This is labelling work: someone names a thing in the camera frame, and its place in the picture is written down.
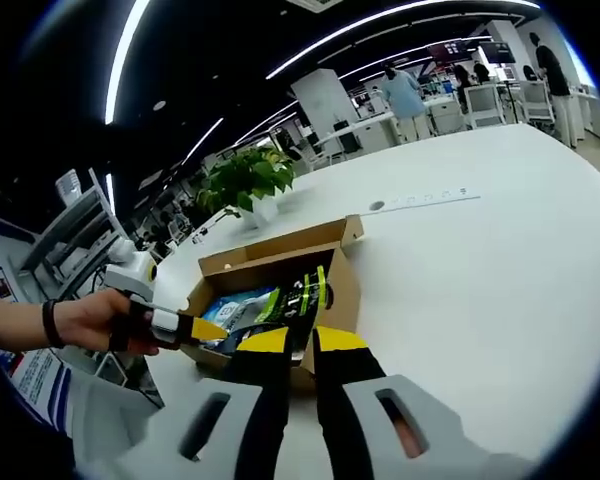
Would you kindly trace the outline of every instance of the cable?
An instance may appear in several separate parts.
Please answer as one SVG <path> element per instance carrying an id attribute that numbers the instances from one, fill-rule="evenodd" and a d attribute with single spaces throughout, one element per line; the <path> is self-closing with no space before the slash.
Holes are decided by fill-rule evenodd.
<path id="1" fill-rule="evenodd" d="M 100 265 L 95 272 L 93 272 L 93 280 L 91 281 L 91 293 L 96 291 L 96 279 L 98 278 L 98 275 L 100 273 L 102 273 L 102 270 L 107 268 L 107 265 Z"/>

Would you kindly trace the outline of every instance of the human hand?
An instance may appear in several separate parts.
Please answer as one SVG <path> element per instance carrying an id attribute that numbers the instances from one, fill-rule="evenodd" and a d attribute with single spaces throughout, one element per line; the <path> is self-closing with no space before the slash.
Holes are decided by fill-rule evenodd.
<path id="1" fill-rule="evenodd" d="M 109 349 L 111 320 L 118 314 L 129 315 L 131 301 L 113 288 L 87 295 L 80 300 L 59 302 L 54 309 L 58 334 L 67 345 L 106 352 Z M 129 322 L 151 322 L 128 317 Z M 136 355 L 157 355 L 158 347 L 146 340 L 130 338 L 127 350 Z"/>

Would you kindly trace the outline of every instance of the cardboard box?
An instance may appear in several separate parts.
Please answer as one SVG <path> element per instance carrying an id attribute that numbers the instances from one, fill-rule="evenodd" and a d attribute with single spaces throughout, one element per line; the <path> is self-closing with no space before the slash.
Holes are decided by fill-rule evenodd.
<path id="1" fill-rule="evenodd" d="M 280 285 L 323 265 L 333 301 L 318 311 L 314 325 L 355 332 L 360 285 L 342 247 L 363 233 L 360 217 L 355 215 L 201 258 L 198 263 L 203 278 L 189 294 L 189 307 L 183 313 L 200 317 L 220 296 Z M 300 366 L 291 369 L 291 384 L 296 390 L 314 388 L 312 341 L 308 340 Z M 202 347 L 182 345 L 181 349 L 199 364 L 214 369 L 224 367 L 229 360 Z"/>

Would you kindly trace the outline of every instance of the person in blue shirt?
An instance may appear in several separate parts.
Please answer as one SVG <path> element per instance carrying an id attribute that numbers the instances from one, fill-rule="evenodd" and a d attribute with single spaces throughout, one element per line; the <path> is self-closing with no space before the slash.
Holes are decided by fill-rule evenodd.
<path id="1" fill-rule="evenodd" d="M 410 73 L 396 71 L 391 64 L 384 65 L 382 91 L 398 120 L 406 142 L 431 137 L 426 107 L 420 98 L 419 85 Z"/>

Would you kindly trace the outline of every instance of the metal rack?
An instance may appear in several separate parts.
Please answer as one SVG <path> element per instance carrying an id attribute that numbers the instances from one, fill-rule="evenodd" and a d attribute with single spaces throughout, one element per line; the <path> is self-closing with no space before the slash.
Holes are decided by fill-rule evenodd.
<path id="1" fill-rule="evenodd" d="M 80 286 L 106 262 L 113 242 L 119 237 L 128 238 L 93 170 L 89 170 L 89 175 L 93 186 L 51 222 L 36 239 L 29 255 L 15 267 L 18 276 L 32 276 L 47 298 L 75 298 Z M 65 272 L 63 265 L 79 249 L 86 250 L 86 254 Z M 51 294 L 37 277 L 40 267 L 54 284 Z"/>

